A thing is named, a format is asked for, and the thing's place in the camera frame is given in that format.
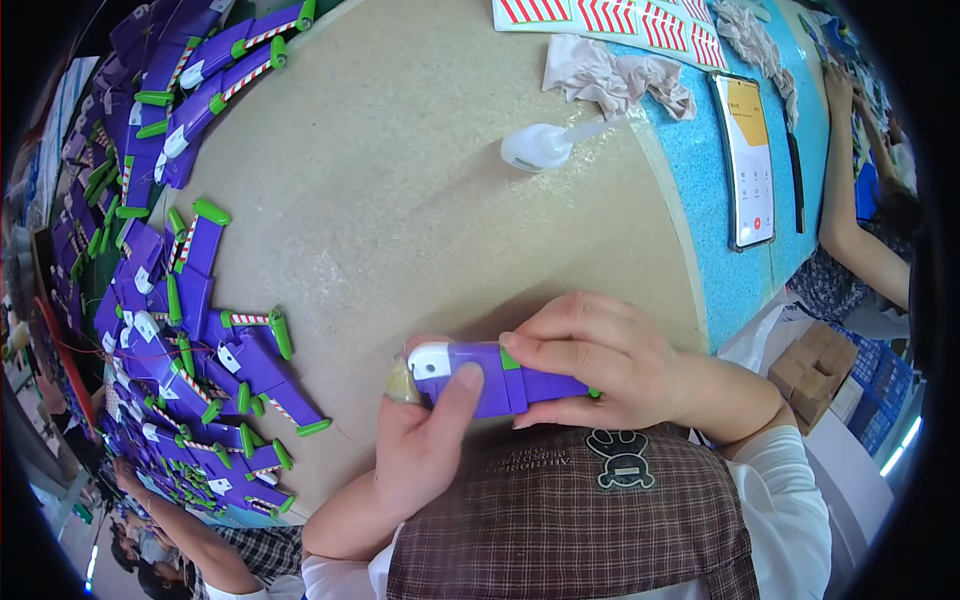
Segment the pile of toy parts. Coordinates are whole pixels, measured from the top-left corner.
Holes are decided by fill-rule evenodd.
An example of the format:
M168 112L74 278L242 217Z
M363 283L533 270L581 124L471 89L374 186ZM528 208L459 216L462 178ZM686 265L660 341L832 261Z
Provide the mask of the pile of toy parts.
M330 425L286 366L285 319L276 309L210 306L214 257L230 221L219 207L198 199L189 225L171 208L162 234L142 220L151 188L185 186L204 128L244 85L283 66L283 36L308 28L315 8L307 0L217 33L231 4L156 0L110 34L115 51L94 74L61 154L76 177L51 229L51 329L86 337L78 276L115 243L122 256L93 322L108 365L107 414L88 423L63 385L71 412L179 503L217 516L235 505L276 517L294 503L276 488L290 457L279 441L224 418L260 417L270 404L300 436ZM49 356L63 352L44 344ZM62 365L53 367L65 381Z

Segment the cartoon bear print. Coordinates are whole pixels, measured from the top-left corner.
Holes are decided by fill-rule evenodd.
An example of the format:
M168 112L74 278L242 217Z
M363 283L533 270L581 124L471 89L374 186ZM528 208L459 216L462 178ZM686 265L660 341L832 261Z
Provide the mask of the cartoon bear print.
M647 447L647 437L642 433L594 429L587 436L587 446L607 459L603 472L597 475L597 484L604 490L611 486L640 485L644 490L654 487L656 479L650 474L647 460L641 456Z

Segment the pink cloth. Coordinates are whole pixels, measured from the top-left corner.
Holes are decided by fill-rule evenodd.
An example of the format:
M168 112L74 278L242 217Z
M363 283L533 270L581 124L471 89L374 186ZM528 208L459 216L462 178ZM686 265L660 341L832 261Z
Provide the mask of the pink cloth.
M543 91L561 87L566 100L596 102L608 120L625 114L648 90L671 117L697 116L693 92L680 84L681 65L664 57L615 57L592 39L572 34L550 37Z

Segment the glue bottle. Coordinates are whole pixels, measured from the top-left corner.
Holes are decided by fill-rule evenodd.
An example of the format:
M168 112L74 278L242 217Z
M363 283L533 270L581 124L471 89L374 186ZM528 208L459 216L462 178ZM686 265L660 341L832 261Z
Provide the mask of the glue bottle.
M623 119L581 123L570 129L538 123L503 138L500 157L530 173L549 171L564 166L573 144L604 130L616 127Z

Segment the blue crate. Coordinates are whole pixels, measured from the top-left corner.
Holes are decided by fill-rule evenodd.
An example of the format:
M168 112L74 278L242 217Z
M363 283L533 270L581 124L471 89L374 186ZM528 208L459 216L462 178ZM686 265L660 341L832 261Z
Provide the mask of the blue crate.
M863 397L847 428L871 456L890 433L913 379L910 368L889 346L838 325L831 325L859 350L851 376L863 386Z

